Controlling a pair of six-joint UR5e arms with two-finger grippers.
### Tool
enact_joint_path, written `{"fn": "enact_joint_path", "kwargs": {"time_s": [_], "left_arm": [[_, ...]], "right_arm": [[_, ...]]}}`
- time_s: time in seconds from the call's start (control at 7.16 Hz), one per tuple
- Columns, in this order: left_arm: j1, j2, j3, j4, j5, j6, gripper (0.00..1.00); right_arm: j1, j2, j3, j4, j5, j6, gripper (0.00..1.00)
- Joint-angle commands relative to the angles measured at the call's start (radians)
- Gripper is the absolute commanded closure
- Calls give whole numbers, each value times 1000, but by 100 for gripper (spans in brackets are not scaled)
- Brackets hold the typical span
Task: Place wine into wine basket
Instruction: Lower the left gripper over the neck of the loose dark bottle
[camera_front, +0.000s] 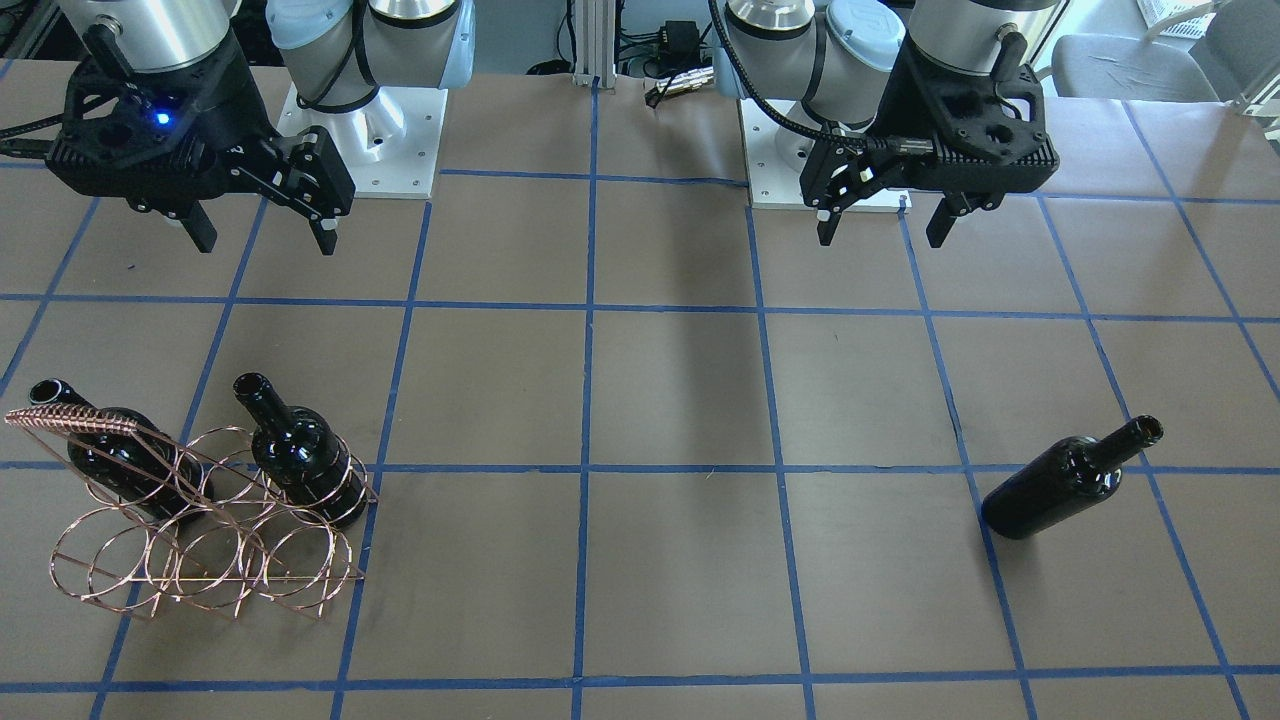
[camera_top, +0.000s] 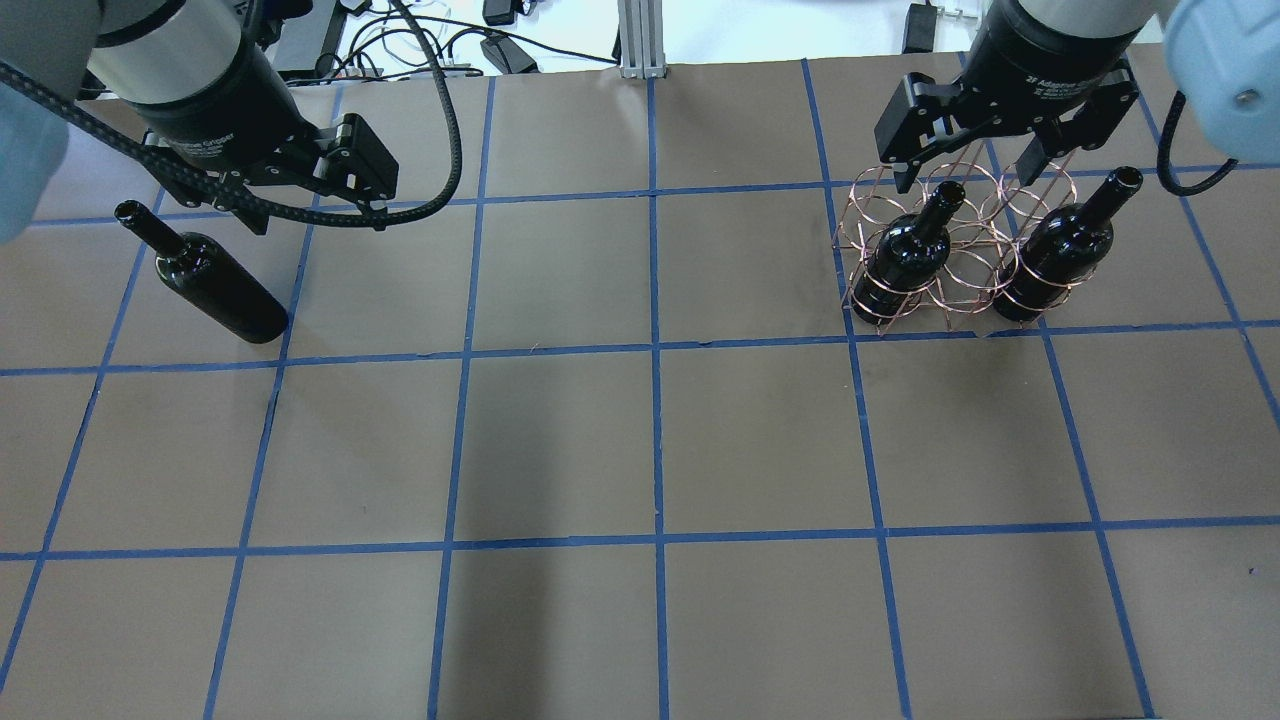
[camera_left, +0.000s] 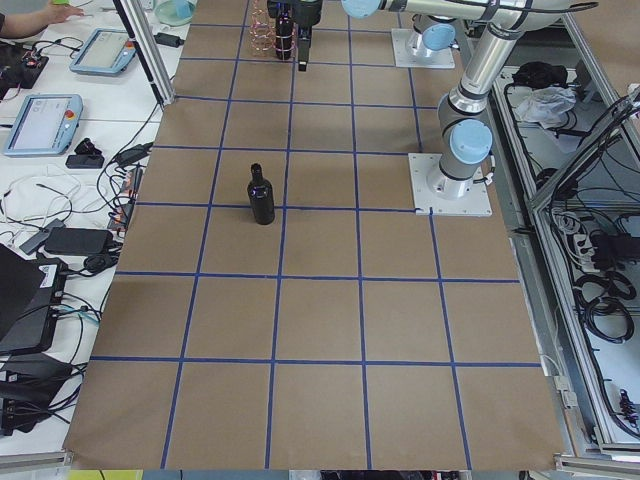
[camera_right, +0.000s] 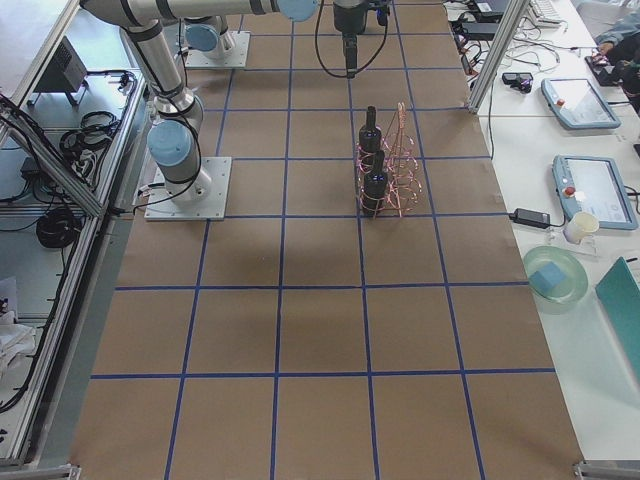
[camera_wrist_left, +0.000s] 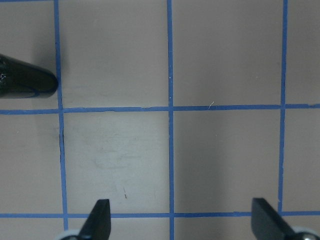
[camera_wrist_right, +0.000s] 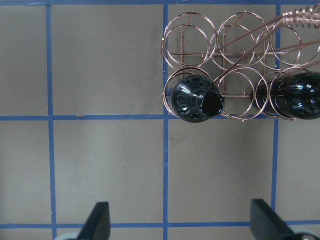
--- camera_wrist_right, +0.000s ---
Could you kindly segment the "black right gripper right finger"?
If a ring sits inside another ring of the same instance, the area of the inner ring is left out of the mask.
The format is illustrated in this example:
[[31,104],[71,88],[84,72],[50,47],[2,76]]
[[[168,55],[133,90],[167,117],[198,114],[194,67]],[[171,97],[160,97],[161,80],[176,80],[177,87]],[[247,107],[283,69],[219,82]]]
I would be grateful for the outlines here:
[[299,239],[263,199],[250,201],[250,231],[255,240]]

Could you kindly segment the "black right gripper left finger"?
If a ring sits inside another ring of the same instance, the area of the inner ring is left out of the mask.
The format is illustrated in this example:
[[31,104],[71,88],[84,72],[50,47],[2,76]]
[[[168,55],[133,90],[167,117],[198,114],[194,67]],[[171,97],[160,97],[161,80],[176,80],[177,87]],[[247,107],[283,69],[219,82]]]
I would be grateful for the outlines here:
[[111,235],[109,203],[97,202],[77,236],[78,240],[108,240]]

